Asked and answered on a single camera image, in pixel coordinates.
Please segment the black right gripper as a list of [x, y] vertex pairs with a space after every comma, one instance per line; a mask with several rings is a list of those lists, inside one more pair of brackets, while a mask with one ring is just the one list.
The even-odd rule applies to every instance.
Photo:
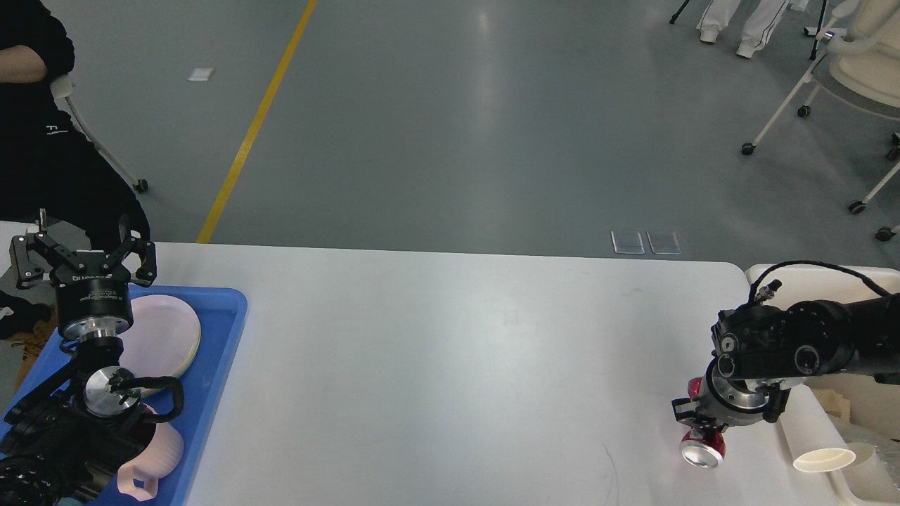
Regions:
[[716, 361], [707, 366], [695, 399], [671, 401], [676, 422], [693, 430], [726, 430], [757, 422], [775, 423], [787, 407], [790, 389], [763, 387], [750, 391], [743, 381], [729, 381], [718, 374]]

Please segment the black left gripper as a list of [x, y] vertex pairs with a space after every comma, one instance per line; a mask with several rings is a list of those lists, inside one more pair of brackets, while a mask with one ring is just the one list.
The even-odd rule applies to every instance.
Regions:
[[[49, 216], [38, 211], [34, 233], [16, 235], [11, 240], [11, 270], [15, 286], [28, 290], [55, 285], [58, 332], [66, 340], [83, 340], [92, 332], [119, 335], [133, 325], [128, 284], [148, 287], [158, 275], [155, 243], [149, 233], [132, 230], [129, 216], [119, 220], [121, 243], [105, 256], [105, 273], [78, 273], [74, 251], [49, 235]], [[129, 270], [123, 262], [136, 255], [138, 268]]]

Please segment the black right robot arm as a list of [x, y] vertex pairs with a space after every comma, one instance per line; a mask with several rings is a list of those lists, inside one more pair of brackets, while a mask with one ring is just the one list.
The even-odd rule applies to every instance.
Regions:
[[722, 310], [711, 327], [712, 359], [672, 401], [677, 422], [702, 433], [757, 422], [777, 422], [790, 382], [845, 372], [898, 384], [898, 294], [863, 273], [875, 298], [858, 302], [807, 300], [779, 309], [765, 304], [780, 282], [757, 278], [745, 304]]

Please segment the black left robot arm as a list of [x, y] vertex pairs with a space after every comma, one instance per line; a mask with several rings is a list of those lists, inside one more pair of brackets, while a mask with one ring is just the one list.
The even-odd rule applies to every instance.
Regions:
[[133, 325], [129, 284], [155, 281], [155, 244], [121, 233], [115, 250], [73, 251], [52, 239], [47, 212], [11, 240], [20, 289], [52, 285], [60, 348], [70, 361], [4, 416], [2, 503], [91, 502], [118, 469], [149, 448], [150, 433], [184, 409], [182, 382], [136, 377], [120, 365]]

